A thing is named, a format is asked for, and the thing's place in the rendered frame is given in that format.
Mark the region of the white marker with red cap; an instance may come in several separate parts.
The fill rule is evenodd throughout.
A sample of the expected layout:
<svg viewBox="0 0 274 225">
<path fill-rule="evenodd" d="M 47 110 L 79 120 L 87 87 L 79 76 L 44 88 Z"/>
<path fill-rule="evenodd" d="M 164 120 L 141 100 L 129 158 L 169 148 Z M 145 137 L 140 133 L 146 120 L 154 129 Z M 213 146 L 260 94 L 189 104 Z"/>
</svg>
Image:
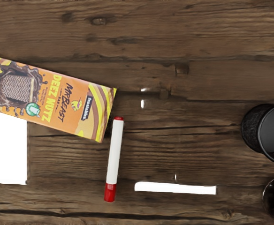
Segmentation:
<svg viewBox="0 0 274 225">
<path fill-rule="evenodd" d="M 117 185 L 121 146 L 122 146 L 123 127 L 124 127 L 124 118 L 114 117 L 110 148 L 109 148 L 108 164 L 107 164 L 105 191 L 104 191 L 104 201 L 108 203 L 112 203 L 115 201 L 116 185 Z"/>
</svg>

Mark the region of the white chalk stick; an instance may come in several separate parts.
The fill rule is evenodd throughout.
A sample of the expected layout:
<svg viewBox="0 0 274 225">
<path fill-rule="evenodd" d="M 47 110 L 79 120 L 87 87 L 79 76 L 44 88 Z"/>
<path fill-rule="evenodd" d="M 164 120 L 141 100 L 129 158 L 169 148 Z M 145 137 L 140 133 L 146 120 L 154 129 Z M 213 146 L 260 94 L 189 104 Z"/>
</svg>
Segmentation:
<svg viewBox="0 0 274 225">
<path fill-rule="evenodd" d="M 139 192 L 216 195 L 217 187 L 141 181 L 135 184 L 134 190 Z"/>
</svg>

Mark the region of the black mesh pen holder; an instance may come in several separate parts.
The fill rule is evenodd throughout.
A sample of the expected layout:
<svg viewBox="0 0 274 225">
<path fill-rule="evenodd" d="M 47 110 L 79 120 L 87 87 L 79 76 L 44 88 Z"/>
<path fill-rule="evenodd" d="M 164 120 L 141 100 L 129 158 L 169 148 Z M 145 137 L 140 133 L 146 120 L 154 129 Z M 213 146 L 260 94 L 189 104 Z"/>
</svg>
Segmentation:
<svg viewBox="0 0 274 225">
<path fill-rule="evenodd" d="M 242 119 L 241 135 L 249 148 L 274 162 L 274 104 L 250 109 Z"/>
</svg>

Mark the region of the orange chocolate bar carton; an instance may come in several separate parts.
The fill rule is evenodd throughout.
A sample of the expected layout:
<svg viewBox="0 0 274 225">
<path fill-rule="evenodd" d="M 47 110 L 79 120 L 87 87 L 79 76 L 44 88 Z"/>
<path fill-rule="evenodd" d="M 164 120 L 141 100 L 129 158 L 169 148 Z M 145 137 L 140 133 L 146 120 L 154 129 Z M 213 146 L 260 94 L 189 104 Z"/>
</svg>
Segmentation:
<svg viewBox="0 0 274 225">
<path fill-rule="evenodd" d="M 0 57 L 0 113 L 100 143 L 115 94 L 116 88 Z"/>
</svg>

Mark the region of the white flat block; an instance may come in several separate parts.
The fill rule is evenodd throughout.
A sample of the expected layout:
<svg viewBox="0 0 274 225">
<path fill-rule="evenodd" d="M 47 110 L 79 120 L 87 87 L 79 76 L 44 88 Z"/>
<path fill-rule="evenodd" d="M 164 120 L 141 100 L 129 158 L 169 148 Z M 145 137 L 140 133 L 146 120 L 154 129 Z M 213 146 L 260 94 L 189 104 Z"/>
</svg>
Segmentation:
<svg viewBox="0 0 274 225">
<path fill-rule="evenodd" d="M 27 121 L 0 112 L 0 184 L 26 181 Z"/>
</svg>

